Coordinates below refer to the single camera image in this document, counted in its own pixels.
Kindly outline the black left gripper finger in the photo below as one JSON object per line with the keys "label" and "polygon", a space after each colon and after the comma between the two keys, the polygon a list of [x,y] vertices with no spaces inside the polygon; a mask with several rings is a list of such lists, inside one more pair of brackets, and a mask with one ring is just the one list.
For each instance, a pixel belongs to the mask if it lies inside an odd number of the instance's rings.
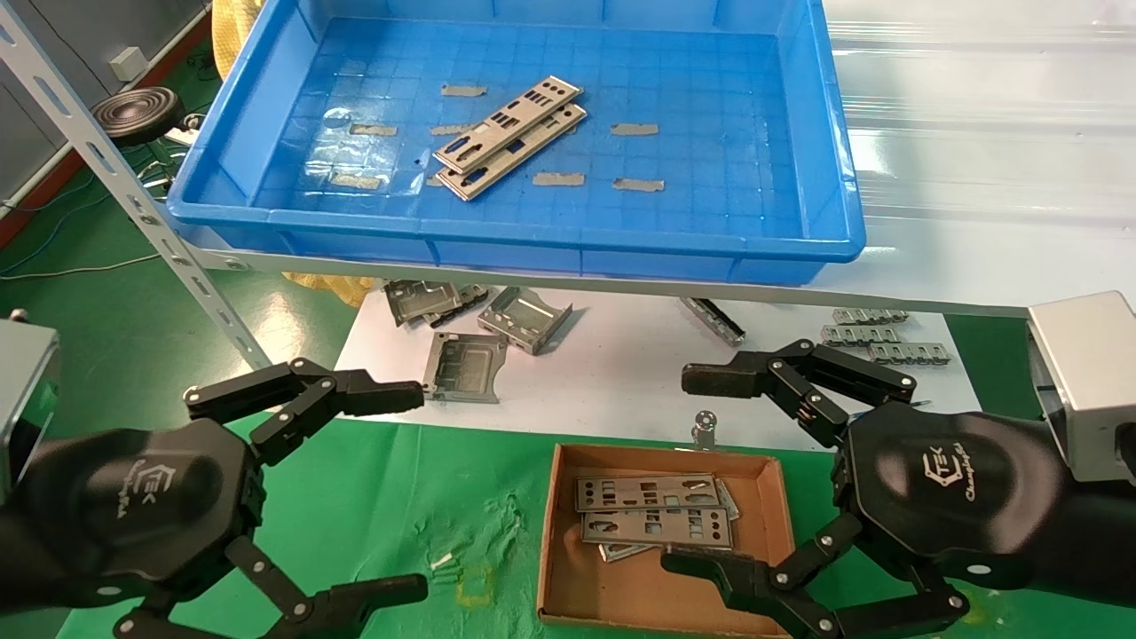
{"label": "black left gripper finger", "polygon": [[275,416],[250,433],[253,457],[268,466],[340,415],[393,415],[423,403],[417,381],[377,382],[365,370],[332,371],[308,359],[285,360],[184,395],[191,417],[220,424],[275,408]]}

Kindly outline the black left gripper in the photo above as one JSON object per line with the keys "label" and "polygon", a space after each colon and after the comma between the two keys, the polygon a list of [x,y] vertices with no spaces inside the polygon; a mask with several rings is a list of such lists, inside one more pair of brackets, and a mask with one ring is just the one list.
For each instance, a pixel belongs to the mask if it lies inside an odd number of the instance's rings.
{"label": "black left gripper", "polygon": [[149,596],[116,638],[220,638],[170,614],[235,567],[279,609],[264,638],[358,638],[375,611],[429,595],[421,574],[306,595],[250,539],[264,501],[250,446],[209,418],[42,442],[18,481],[18,611]]}

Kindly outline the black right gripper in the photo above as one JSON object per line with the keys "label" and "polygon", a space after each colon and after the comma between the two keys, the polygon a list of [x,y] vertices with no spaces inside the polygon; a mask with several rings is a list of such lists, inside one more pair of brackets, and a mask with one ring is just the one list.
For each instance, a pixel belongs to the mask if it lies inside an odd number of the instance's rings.
{"label": "black right gripper", "polygon": [[[824,448],[844,441],[849,509],[777,565],[747,555],[666,546],[667,572],[715,583],[726,608],[772,619],[793,638],[909,638],[963,619],[970,605],[944,576],[991,589],[1044,586],[1066,554],[1066,464],[1043,424],[982,413],[909,408],[913,377],[828,345],[740,351],[690,363],[682,391],[765,396]],[[880,408],[849,424],[832,390]],[[827,608],[815,576],[858,546],[914,594]]]}

